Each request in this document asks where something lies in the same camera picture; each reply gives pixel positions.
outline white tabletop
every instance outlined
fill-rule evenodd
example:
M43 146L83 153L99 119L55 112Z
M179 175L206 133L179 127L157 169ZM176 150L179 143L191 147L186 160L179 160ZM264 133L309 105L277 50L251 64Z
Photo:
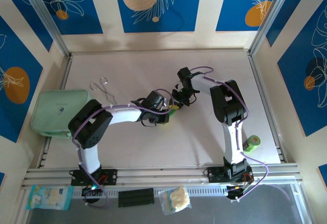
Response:
M156 51L114 52L75 55L66 89L82 88L103 105L105 95L89 85L106 77L107 90L118 104L126 104L154 89L171 91L178 82L180 68L208 65L215 69L208 76L217 80L234 79L250 110L243 124L243 141L251 135L261 145L249 156L265 163L280 163L260 95L246 52L242 51ZM222 125L216 119L211 97L198 94L197 101L170 117L168 124L154 128L141 123L120 123L108 127L98 144L103 167L152 167L222 164L225 150ZM71 140L52 138L46 168L78 166Z

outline plastic bag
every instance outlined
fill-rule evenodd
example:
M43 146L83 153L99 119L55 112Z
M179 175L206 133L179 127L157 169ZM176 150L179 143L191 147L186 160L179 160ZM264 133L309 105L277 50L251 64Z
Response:
M33 186L27 201L27 210L35 208L68 210L74 187L40 187Z
M184 186L159 192L159 199L164 215L173 214L186 207L192 208L189 193Z

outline gray floor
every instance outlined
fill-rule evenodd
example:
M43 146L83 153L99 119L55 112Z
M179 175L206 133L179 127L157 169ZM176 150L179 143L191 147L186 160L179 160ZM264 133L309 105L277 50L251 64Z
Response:
M118 208L118 199L110 207L98 210L73 199L69 211L35 209L30 211L30 224L108 224L108 223L301 223L289 185L259 186L240 203L230 203L226 197L192 197L192 209L164 216L159 199L155 204Z

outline mint green pouch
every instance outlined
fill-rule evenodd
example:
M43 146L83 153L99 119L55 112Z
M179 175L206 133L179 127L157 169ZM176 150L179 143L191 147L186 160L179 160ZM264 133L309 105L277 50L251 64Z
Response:
M68 123L89 100L83 89L46 91L37 100L31 128L42 136L70 138Z

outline purple cable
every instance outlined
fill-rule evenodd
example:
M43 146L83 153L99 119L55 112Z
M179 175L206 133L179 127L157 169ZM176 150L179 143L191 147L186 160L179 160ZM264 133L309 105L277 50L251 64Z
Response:
M237 131L237 129L238 129L238 127L239 127L239 125L245 120L245 119L247 119L249 116L250 116L250 112L249 112L249 109L247 108L247 106L246 106L246 104L244 103L244 101L241 99L241 97L230 87L230 86L228 86L226 83L224 83L224 82L220 82L220 81L216 81L215 79L213 79L213 78L210 78L210 77L206 77L206 76L204 76L203 77L204 79L206 79L206 80L209 80L209 81L212 81L212 82L214 82L214 83L217 83L217 84L221 84L221 85L223 85L223 86L225 86L226 88L228 88L228 90L229 91L231 91L235 96L236 96L236 98L239 100L239 102L242 104L242 106L244 107L244 109L246 110L246 116L243 118L243 119L241 119L239 122L237 122L236 123L236 125L235 125L235 129L236 129L236 142L237 142L237 150L239 150L240 149L240 141L239 141L239 133L238 133L238 131ZM243 152L241 152L241 155L242 156L244 156L245 158L247 158L247 159L251 159L251 160L253 160L253 161L255 161L255 162L257 162L257 163L259 163L259 164L261 164L261 165L263 165L263 166L265 166L266 167L266 173L265 173L265 175L258 181L258 183L256 183L250 190L248 190L243 196L241 196L239 199L237 199L238 201L240 201L242 198L244 198L247 194L249 194L251 191L253 191L265 178L266 178L266 176L268 175L268 173L269 173L269 168L268 168L268 166L266 165L266 164L264 164L263 162L260 162L260 161L258 161L258 160L256 160L256 159L253 159L253 158L250 158L249 156L246 156Z
M205 75L214 71L214 69L212 67L210 67L210 66L199 66L199 67L195 67L193 69L190 69L190 72L194 71L194 70L197 70L197 69L201 69L201 68L207 68L207 69L211 70L211 71L205 72L204 73Z
M170 92L168 92L167 90L163 89L163 88L158 88L156 89L156 91L164 91L166 93L169 94L171 100L172 100L172 106L171 108L164 112L164 113L159 113L157 111L153 111L153 110L150 110L150 109L146 109L146 108L143 108L143 107L139 107L137 105L112 105L112 106L107 106L107 107L103 107L97 111L95 111L92 115L90 115L82 124L81 126L76 130L76 132L73 134L73 138L72 138L72 142L73 144L77 147L77 154L78 154L78 159L80 161L80 165L82 167L82 169L85 171L85 173L87 174L87 176L94 182L94 184L96 184L97 187L99 187L101 189L101 191L104 193L104 195L106 196L106 204L102 205L102 206L94 206L94 205L89 205L87 202L86 202L86 196L84 198L84 202L87 206L90 206L90 207L93 207L93 208L99 208L99 209L104 209L104 208L107 208L109 206L109 196L108 194L106 193L105 189L92 177L92 175L87 171L86 167L84 166L84 163L83 163L83 159L82 159L82 154L81 154L81 147L80 145L75 141L76 139L76 136L78 135L78 133L82 130L82 128L95 116L97 115L98 113L102 112L103 110L111 110L111 109L118 109L118 108L136 108L136 109L141 109L141 110L146 110L150 113L153 113L153 114L158 114L158 115L164 115L164 114L168 114L174 107L174 98L172 96L172 94Z

